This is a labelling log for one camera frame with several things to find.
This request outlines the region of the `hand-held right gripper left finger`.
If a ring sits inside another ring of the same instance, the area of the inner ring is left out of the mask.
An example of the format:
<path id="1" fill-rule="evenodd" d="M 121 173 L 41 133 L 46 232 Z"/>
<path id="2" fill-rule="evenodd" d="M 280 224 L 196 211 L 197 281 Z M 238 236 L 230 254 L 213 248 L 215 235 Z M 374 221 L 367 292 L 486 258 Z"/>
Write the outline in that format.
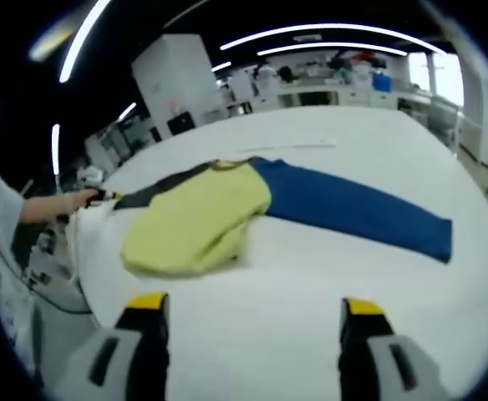
<path id="1" fill-rule="evenodd" d="M 127 302 L 113 327 L 100 328 L 72 356 L 74 389 L 89 400 L 165 400 L 169 305 L 166 292 Z"/>

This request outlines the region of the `person's left hand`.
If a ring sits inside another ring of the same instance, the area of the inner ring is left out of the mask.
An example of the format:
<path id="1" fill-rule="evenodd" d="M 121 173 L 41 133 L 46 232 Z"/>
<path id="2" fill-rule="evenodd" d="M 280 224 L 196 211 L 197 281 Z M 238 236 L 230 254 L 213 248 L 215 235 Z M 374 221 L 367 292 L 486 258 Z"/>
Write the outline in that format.
<path id="1" fill-rule="evenodd" d="M 68 192 L 60 195 L 59 198 L 59 214 L 72 214 L 77 209 L 85 207 L 89 200 L 98 195 L 97 190 L 84 189 L 75 192 Z"/>

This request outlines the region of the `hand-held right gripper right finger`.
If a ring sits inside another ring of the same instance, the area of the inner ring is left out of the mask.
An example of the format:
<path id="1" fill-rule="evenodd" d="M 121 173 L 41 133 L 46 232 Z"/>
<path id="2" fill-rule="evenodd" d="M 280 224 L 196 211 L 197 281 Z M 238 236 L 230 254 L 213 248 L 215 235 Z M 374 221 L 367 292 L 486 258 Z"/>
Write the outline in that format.
<path id="1" fill-rule="evenodd" d="M 341 303 L 338 374 L 342 400 L 439 400 L 440 370 L 416 342 L 394 332 L 377 304 Z"/>

